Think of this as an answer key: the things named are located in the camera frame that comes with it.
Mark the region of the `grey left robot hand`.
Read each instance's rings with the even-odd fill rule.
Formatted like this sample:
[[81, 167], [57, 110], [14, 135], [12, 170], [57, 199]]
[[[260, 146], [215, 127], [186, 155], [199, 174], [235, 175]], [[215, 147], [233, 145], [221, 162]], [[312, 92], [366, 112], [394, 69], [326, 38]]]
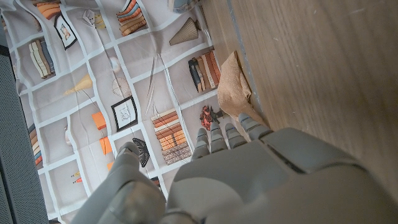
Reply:
[[74, 223], [396, 223], [397, 202], [352, 156], [294, 128], [200, 129], [164, 195], [125, 143]]

